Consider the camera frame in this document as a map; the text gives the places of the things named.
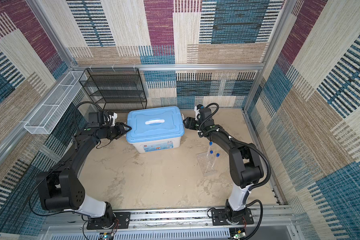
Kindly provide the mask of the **blue plastic lid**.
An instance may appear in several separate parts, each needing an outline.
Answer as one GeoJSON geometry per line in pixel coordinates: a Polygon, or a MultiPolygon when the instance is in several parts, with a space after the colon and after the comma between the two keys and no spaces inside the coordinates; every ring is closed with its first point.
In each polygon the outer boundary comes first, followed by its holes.
{"type": "Polygon", "coordinates": [[[130,144],[182,137],[185,133],[183,117],[178,107],[161,107],[131,111],[127,125],[130,144]]]}

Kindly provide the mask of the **white plastic bin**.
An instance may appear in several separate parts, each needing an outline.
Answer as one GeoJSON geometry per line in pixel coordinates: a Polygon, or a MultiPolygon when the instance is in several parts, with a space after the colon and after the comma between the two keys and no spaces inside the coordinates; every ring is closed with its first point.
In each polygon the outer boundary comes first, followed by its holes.
{"type": "Polygon", "coordinates": [[[127,142],[132,144],[140,154],[143,154],[178,148],[181,144],[181,138],[182,136],[172,136],[152,141],[145,140],[133,143],[132,141],[127,140],[127,142]]]}

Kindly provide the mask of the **blue-capped test tube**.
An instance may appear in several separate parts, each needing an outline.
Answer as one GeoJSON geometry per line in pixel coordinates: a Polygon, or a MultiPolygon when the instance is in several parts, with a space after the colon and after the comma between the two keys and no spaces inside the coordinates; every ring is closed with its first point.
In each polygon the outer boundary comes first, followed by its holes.
{"type": "Polygon", "coordinates": [[[218,158],[219,158],[220,154],[219,153],[214,153],[211,155],[210,157],[210,163],[209,163],[209,168],[210,168],[210,171],[214,172],[216,169],[215,169],[215,165],[216,165],[216,162],[218,161],[218,158]]]}
{"type": "Polygon", "coordinates": [[[206,161],[207,161],[207,165],[206,165],[206,173],[212,171],[213,169],[213,150],[209,150],[207,155],[206,155],[206,161]]]}
{"type": "Polygon", "coordinates": [[[208,151],[207,151],[207,158],[210,157],[210,155],[213,154],[213,142],[209,142],[209,148],[208,148],[208,151]]]}

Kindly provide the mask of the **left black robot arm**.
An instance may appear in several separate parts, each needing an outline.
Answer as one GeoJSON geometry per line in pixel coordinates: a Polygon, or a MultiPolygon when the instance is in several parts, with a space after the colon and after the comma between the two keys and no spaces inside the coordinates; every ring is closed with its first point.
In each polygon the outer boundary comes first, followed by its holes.
{"type": "Polygon", "coordinates": [[[78,174],[92,149],[102,140],[117,140],[132,130],[132,127],[117,122],[117,114],[104,111],[96,105],[97,111],[89,113],[89,122],[80,128],[74,119],[76,132],[73,144],[63,157],[48,171],[38,174],[36,186],[28,201],[38,194],[41,207],[50,214],[74,212],[91,219],[113,218],[109,203],[98,201],[87,195],[78,174]]]}

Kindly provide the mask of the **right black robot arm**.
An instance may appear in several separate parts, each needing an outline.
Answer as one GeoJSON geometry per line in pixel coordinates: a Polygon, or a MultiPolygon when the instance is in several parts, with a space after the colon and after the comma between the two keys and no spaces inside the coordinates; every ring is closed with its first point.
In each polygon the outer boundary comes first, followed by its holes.
{"type": "Polygon", "coordinates": [[[217,103],[197,105],[195,117],[187,117],[183,123],[186,129],[197,131],[200,138],[207,138],[228,154],[234,186],[226,200],[225,215],[228,224],[236,225],[249,215],[251,204],[247,200],[252,190],[268,183],[272,170],[268,159],[254,144],[239,141],[215,124],[213,116],[219,108],[217,103]]]}

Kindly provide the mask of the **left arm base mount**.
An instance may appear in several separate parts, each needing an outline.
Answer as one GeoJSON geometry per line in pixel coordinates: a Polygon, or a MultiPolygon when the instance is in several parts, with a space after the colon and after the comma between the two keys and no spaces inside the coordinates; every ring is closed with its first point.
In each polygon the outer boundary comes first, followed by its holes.
{"type": "Polygon", "coordinates": [[[111,217],[89,218],[87,230],[119,230],[127,229],[130,223],[131,212],[116,212],[111,217]]]}

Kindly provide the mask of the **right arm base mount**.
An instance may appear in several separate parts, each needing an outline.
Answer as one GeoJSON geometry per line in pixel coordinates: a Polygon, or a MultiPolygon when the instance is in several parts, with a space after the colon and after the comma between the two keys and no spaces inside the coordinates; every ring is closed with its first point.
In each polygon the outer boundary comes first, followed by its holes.
{"type": "Polygon", "coordinates": [[[254,224],[253,215],[249,208],[244,208],[240,211],[233,212],[229,208],[212,208],[209,209],[207,215],[212,218],[214,226],[254,224]]]}

